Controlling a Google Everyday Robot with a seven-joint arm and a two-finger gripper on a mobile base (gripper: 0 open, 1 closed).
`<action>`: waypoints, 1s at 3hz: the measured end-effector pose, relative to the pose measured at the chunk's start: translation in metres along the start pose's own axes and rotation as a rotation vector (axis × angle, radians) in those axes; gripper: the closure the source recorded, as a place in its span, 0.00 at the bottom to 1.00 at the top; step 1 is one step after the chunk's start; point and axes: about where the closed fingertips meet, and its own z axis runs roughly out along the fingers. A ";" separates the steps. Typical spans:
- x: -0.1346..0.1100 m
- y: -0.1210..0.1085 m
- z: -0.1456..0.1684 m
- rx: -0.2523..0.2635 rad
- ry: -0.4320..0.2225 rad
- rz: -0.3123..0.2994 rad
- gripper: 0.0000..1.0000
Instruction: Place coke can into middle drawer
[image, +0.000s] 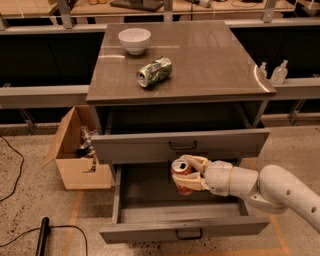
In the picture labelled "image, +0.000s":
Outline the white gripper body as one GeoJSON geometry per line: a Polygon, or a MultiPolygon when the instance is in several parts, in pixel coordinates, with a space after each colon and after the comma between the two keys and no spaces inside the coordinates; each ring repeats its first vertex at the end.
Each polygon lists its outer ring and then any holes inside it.
{"type": "Polygon", "coordinates": [[[229,195],[229,180],[233,165],[224,161],[210,162],[204,171],[205,183],[209,191],[218,196],[229,195]]]}

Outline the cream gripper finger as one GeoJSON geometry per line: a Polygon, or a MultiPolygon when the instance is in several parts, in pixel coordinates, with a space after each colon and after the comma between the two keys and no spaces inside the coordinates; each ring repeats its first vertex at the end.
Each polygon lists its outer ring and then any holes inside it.
{"type": "Polygon", "coordinates": [[[210,160],[202,156],[183,155],[182,159],[201,174],[205,172],[207,165],[211,163],[210,160]]]}
{"type": "Polygon", "coordinates": [[[188,175],[173,174],[172,178],[179,189],[195,191],[209,190],[208,184],[199,173],[192,173],[188,175]]]}

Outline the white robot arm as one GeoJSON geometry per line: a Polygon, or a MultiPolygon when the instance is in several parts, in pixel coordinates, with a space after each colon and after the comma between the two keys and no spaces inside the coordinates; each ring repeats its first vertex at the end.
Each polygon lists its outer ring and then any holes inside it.
{"type": "Polygon", "coordinates": [[[171,164],[171,175],[178,189],[238,197],[272,214],[291,209],[320,233],[320,196],[280,166],[267,165],[256,171],[224,161],[182,155],[171,164]]]}

